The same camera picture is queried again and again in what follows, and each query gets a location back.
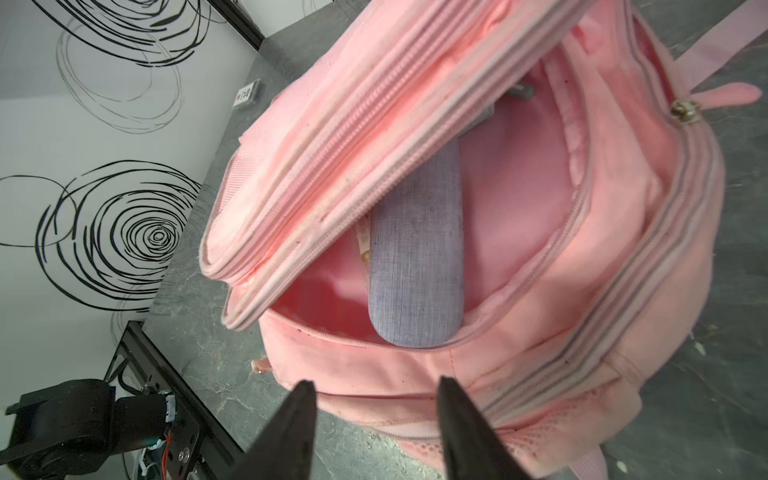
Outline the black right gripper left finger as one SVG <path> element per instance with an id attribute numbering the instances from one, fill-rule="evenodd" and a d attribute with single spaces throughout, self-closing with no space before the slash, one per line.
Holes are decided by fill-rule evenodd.
<path id="1" fill-rule="evenodd" d="M 315 386 L 312 381 L 302 380 L 283 400 L 228 479 L 309 479 L 316 425 Z"/>

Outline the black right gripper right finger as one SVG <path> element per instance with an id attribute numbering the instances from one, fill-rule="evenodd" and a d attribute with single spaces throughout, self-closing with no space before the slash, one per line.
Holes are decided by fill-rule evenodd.
<path id="1" fill-rule="evenodd" d="M 437 415 L 447 479 L 531 478 L 454 378 L 440 378 Z"/>

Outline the purple fabric glasses case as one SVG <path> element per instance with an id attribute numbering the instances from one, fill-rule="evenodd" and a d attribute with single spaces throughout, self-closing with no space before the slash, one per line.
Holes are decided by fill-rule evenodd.
<path id="1" fill-rule="evenodd" d="M 457 140 L 398 183 L 372 214 L 369 315 L 387 342 L 447 343 L 464 312 L 464 230 Z"/>

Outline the pink student backpack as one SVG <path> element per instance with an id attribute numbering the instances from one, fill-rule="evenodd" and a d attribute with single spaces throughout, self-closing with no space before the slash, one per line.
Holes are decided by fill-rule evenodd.
<path id="1" fill-rule="evenodd" d="M 440 378 L 533 478 L 604 479 L 600 446 L 709 292 L 724 193 L 699 85 L 767 28 L 748 1 L 673 58 L 626 1 L 373 1 L 240 138 L 200 244 L 252 365 L 444 466 Z M 448 141 L 464 312 L 432 348 L 369 315 L 372 214 Z"/>

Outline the clear lead refill box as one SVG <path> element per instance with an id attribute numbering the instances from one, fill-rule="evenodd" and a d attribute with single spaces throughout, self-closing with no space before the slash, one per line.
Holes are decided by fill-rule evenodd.
<path id="1" fill-rule="evenodd" d="M 263 82 L 260 78 L 241 87 L 234 99 L 233 108 L 239 109 L 253 104 L 259 96 Z"/>

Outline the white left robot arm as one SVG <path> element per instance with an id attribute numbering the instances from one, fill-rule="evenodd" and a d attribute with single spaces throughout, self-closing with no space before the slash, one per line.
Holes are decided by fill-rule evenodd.
<path id="1" fill-rule="evenodd" d="M 119 398 L 106 381 L 82 379 L 26 393 L 5 414 L 14 424 L 1 463 L 20 479 L 64 479 L 158 444 L 177 409 L 171 393 Z"/>

